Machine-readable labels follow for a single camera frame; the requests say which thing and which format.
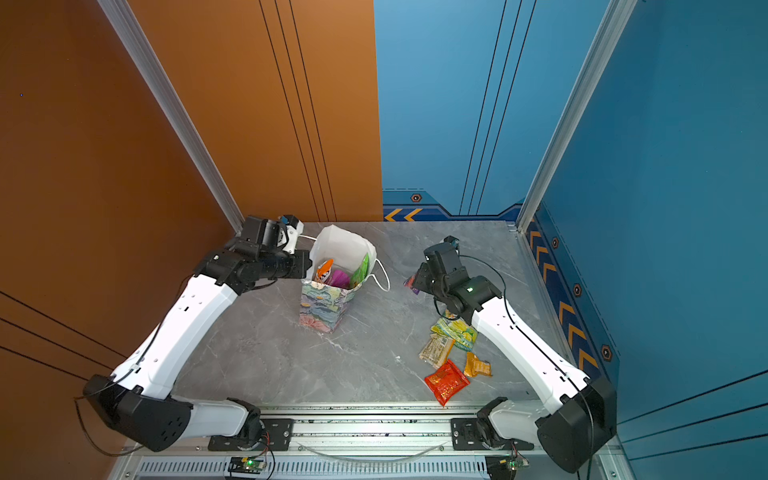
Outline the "pink berries candy bag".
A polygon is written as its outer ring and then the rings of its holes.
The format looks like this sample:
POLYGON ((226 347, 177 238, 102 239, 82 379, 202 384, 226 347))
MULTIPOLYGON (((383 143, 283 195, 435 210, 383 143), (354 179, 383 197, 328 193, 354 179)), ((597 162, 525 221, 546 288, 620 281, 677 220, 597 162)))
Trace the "pink berries candy bag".
POLYGON ((417 289, 417 288, 414 286, 414 283, 415 283, 415 279, 416 279, 416 275, 412 275, 411 277, 409 277, 409 278, 408 278, 408 279, 407 279, 407 280, 404 282, 404 286, 405 286, 405 287, 407 287, 408 289, 410 289, 410 290, 411 290, 411 291, 412 291, 414 294, 418 295, 418 294, 420 293, 420 290, 419 290, 419 289, 417 289))

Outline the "green yellow Fox's candy bag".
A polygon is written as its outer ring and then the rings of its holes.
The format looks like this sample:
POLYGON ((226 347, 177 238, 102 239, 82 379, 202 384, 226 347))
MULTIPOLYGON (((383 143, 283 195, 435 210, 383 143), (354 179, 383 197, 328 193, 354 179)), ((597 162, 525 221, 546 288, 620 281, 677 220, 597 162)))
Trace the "green yellow Fox's candy bag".
POLYGON ((463 319, 447 320, 439 318, 430 330, 454 341, 454 346, 465 352, 471 352, 477 341, 478 332, 463 319))

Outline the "orange Fox's candy bag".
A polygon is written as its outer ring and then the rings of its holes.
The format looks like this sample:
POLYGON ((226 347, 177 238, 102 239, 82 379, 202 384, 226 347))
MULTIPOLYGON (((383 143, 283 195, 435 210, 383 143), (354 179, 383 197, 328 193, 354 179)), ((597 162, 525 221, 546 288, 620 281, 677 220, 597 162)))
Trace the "orange Fox's candy bag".
POLYGON ((327 283, 333 273, 333 259, 327 259, 319 264, 313 280, 318 283, 327 283))

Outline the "beige clear snack packet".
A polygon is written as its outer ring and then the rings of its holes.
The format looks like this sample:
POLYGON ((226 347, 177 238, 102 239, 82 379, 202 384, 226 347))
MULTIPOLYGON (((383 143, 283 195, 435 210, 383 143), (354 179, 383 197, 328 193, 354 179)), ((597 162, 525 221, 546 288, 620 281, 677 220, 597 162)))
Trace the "beige clear snack packet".
POLYGON ((455 340, 432 333, 426 345, 419 353, 419 358, 435 369, 440 368, 447 360, 455 344, 455 340))

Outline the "small orange snack packet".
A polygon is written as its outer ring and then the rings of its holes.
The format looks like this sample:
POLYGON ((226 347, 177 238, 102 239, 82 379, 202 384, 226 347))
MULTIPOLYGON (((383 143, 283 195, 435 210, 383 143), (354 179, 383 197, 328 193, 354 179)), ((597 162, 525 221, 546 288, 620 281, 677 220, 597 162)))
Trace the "small orange snack packet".
POLYGON ((469 378, 477 376, 491 377, 492 367, 489 362, 479 359, 473 352, 467 352, 463 373, 469 378))

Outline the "green Lays chips bag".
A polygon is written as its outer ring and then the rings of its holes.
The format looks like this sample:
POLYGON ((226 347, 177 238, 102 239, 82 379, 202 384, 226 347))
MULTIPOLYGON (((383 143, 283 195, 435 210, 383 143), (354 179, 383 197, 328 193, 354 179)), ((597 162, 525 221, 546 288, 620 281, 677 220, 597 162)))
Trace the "green Lays chips bag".
POLYGON ((359 267, 353 272, 353 274, 350 277, 349 287, 351 289, 357 288, 361 283, 365 281, 365 279, 368 276, 369 266, 370 266, 370 255, 366 254, 363 257, 359 267))

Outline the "red snack packet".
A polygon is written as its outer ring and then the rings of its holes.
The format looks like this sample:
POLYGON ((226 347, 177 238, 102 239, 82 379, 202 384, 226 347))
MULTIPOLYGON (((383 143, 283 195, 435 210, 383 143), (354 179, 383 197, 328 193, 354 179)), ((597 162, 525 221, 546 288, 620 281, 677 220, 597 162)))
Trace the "red snack packet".
POLYGON ((470 385, 469 379, 450 359, 425 377, 424 382, 441 406, 445 406, 453 396, 470 385))

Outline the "purple grape candy bag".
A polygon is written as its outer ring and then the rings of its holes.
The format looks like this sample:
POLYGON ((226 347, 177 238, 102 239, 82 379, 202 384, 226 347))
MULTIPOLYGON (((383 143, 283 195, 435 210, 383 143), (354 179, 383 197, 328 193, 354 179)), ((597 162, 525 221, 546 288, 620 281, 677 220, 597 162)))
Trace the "purple grape candy bag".
POLYGON ((350 277, 343 270, 335 269, 332 271, 331 275, 329 276, 327 280, 327 284, 335 288, 349 289, 350 277))

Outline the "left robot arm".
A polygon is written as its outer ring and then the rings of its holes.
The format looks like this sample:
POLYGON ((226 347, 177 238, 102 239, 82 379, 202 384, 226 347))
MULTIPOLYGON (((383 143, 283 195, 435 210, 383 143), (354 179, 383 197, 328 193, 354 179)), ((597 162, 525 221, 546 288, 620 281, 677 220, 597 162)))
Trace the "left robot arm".
POLYGON ((222 437, 241 450, 256 447, 265 435, 258 407, 234 398, 175 398, 171 391, 210 327, 240 295, 280 279, 302 279, 311 266, 306 250, 211 252, 141 346, 110 375, 92 376, 82 399, 108 428, 153 452, 198 437, 222 437))

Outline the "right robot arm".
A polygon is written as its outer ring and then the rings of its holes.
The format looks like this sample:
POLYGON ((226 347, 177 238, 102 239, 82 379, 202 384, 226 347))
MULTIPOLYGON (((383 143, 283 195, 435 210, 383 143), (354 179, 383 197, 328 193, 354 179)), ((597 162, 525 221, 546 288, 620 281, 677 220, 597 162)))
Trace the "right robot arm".
POLYGON ((432 295, 448 310, 470 321, 524 376, 541 402, 517 407, 506 397, 477 414, 476 436, 501 449, 514 441, 540 446, 562 470, 585 466, 617 431, 617 394, 605 377, 592 379, 555 352, 513 310, 503 290, 465 268, 449 272, 421 264, 416 289, 432 295))

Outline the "right circuit board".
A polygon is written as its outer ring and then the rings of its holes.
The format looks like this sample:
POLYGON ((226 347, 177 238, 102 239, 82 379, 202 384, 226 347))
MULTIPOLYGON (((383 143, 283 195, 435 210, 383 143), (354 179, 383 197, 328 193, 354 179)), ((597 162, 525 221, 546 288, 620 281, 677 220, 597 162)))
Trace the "right circuit board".
POLYGON ((485 463, 490 480, 515 480, 520 470, 530 466, 523 456, 486 456, 485 463))

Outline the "circuit board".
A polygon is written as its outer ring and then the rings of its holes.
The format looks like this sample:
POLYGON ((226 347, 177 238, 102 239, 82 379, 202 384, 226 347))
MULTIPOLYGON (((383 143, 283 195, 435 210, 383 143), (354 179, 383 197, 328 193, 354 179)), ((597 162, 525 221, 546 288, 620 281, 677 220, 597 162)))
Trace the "circuit board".
POLYGON ((515 480, 520 470, 530 466, 523 456, 486 456, 485 463, 490 480, 515 480))
POLYGON ((230 458, 227 467, 227 475, 230 477, 259 477, 267 474, 268 472, 268 462, 263 458, 257 458, 253 456, 233 456, 230 458))

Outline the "left circuit board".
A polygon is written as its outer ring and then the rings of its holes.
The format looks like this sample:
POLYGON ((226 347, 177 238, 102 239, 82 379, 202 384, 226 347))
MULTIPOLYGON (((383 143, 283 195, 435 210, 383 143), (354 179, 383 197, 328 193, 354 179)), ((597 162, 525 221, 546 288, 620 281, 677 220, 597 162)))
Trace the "left circuit board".
POLYGON ((263 458, 257 458, 253 456, 233 456, 230 458, 227 467, 227 475, 230 477, 259 477, 267 474, 268 472, 268 462, 263 458))

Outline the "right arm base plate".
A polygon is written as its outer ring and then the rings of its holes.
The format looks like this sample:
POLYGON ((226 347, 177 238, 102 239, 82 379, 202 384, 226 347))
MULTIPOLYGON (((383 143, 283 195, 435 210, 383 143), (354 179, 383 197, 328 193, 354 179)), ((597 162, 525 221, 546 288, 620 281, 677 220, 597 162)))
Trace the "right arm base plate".
POLYGON ((450 420, 452 448, 455 451, 532 451, 535 445, 520 439, 503 439, 496 434, 490 422, 477 417, 459 417, 450 420))

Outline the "aluminium rail frame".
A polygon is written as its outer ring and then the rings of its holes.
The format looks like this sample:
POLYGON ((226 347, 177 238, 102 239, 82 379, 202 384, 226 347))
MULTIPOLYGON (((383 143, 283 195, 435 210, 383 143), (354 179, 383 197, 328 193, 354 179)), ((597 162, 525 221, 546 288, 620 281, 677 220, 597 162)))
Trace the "aluminium rail frame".
POLYGON ((262 418, 290 418, 284 452, 214 452, 209 440, 186 439, 162 452, 141 450, 118 459, 112 479, 489 479, 486 456, 523 456, 530 466, 516 479, 568 479, 542 447, 532 451, 455 451, 450 420, 475 417, 476 404, 304 404, 267 406, 262 418), (259 477, 230 477, 231 457, 268 462, 259 477))

